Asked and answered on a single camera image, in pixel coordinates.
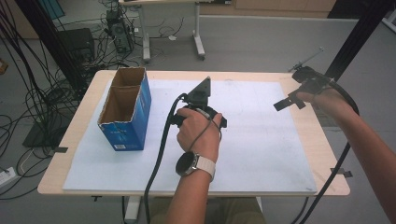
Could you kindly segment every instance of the white watch strap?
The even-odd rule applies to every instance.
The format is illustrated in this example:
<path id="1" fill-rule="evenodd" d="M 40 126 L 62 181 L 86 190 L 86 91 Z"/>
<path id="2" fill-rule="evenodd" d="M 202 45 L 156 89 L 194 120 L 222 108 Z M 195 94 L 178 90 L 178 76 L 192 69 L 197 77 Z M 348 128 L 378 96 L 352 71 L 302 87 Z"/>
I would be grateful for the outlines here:
<path id="1" fill-rule="evenodd" d="M 215 177 L 216 164 L 212 160 L 199 156 L 196 167 L 200 170 L 207 171 L 212 176 L 212 180 Z"/>

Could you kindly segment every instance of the white paper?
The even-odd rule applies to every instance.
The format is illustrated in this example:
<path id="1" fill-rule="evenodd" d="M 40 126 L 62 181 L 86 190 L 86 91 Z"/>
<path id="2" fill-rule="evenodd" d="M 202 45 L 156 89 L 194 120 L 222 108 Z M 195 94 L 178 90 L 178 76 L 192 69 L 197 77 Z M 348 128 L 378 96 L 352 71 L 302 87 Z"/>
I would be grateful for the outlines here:
<path id="1" fill-rule="evenodd" d="M 190 92 L 199 83 L 149 80 L 152 103 L 145 149 L 128 152 L 114 151 L 96 124 L 106 89 L 78 145 L 64 189 L 144 190 L 157 160 L 172 103 L 182 92 Z M 260 195 L 317 191 L 289 110 L 277 112 L 273 107 L 285 97 L 279 83 L 212 80 L 211 94 L 209 105 L 228 120 L 228 127 L 222 129 L 211 193 L 257 192 Z M 180 102 L 177 108 L 184 105 Z M 172 125 L 151 191 L 176 190 L 179 176 L 175 166 L 183 153 L 176 140 L 177 133 L 177 126 Z"/>

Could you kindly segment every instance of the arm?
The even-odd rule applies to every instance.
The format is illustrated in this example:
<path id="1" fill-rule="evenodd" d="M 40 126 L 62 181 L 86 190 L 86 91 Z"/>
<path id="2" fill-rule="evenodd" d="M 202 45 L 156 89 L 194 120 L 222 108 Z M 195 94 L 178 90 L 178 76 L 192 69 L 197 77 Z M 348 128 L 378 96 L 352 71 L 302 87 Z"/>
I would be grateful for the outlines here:
<path id="1" fill-rule="evenodd" d="M 177 141 L 187 151 L 209 121 L 200 113 L 187 108 L 181 108 L 177 113 L 186 118 L 180 126 Z M 221 114 L 213 119 L 217 124 L 220 124 L 220 120 Z M 219 129 L 211 123 L 191 150 L 216 162 L 219 156 L 219 140 Z M 210 181 L 210 174 L 202 170 L 181 177 L 166 215 L 166 223 L 204 223 Z"/>
<path id="2" fill-rule="evenodd" d="M 319 95 L 299 92 L 301 100 L 317 105 L 343 130 L 375 195 L 392 223 L 396 223 L 396 154 L 335 90 Z"/>

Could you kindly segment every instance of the watch face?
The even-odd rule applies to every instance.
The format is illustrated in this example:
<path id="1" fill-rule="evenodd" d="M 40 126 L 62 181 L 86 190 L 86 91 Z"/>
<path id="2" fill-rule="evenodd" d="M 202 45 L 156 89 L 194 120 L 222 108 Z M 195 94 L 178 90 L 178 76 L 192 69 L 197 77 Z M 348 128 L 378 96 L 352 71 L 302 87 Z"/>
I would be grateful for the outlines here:
<path id="1" fill-rule="evenodd" d="M 177 174 L 189 175 L 192 172 L 191 167 L 193 166 L 194 159 L 195 159 L 195 155 L 193 152 L 184 153 L 177 161 L 177 165 L 176 165 Z"/>

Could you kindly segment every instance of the cardboard box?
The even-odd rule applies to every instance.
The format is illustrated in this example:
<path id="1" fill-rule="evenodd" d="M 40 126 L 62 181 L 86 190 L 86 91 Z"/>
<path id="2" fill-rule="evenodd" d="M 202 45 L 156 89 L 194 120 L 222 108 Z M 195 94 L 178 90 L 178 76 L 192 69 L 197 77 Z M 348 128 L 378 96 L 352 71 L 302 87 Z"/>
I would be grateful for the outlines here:
<path id="1" fill-rule="evenodd" d="M 146 69 L 119 69 L 98 120 L 99 128 L 114 150 L 143 150 L 150 106 Z"/>

